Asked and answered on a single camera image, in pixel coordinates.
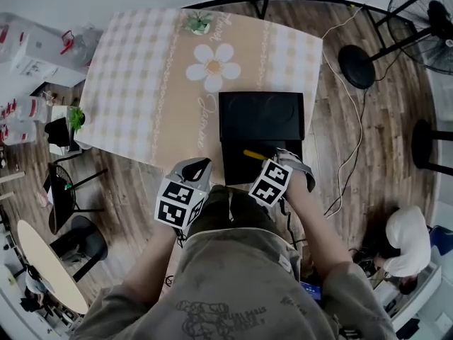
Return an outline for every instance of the potted plant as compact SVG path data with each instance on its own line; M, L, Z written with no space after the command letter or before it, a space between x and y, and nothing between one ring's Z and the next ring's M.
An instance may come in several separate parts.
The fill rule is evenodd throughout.
M212 14L203 14L201 11L192 11L187 18L186 29L191 30L196 35L204 35L210 31L210 21Z
M85 113L79 107L70 107L68 113L68 121L75 132L82 128L82 125L87 121Z

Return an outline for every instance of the person's right hand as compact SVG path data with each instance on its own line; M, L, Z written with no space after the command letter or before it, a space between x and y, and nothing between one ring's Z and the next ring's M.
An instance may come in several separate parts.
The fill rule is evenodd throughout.
M306 187L306 174L301 170L293 170L286 190L286 199L294 207L296 203L306 198L309 191Z

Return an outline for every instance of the white pot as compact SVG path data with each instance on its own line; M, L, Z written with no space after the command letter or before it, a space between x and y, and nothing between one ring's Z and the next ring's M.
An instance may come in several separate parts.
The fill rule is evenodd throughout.
M200 30L192 30L192 33L194 33L195 35L204 35L204 34L207 34L208 31L210 31L210 28L211 28L211 24L207 24L205 26L205 29L203 31L200 31Z

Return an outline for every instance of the electric fan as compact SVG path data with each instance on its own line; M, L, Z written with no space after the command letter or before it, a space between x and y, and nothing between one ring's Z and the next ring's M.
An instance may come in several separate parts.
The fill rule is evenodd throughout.
M387 22L395 44L370 57L356 45L346 45L338 54L345 78L366 89L376 79L373 61L397 49L428 69L453 75L453 0L391 0ZM397 16L406 18L403 23Z

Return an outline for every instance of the black metal base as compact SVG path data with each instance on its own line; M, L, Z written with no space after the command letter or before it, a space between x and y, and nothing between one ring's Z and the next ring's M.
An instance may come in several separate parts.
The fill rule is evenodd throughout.
M376 72L372 62L364 64L369 55L356 45L346 45L338 53L341 72L354 87L367 89L376 80Z
M430 162L432 152L431 126L419 120L412 132L412 159L416 167L424 169Z
M99 255L99 261L107 257L107 243L99 229L87 218L77 215L71 221L72 230L89 230L90 234L79 242L79 251L89 258Z

